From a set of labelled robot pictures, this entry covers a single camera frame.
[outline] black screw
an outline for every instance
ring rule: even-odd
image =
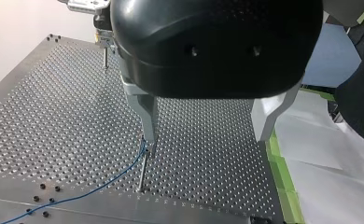
[[[42,216],[43,216],[43,217],[48,217],[48,216],[49,216],[49,213],[48,213],[47,211],[44,211],[44,212],[42,213]]]

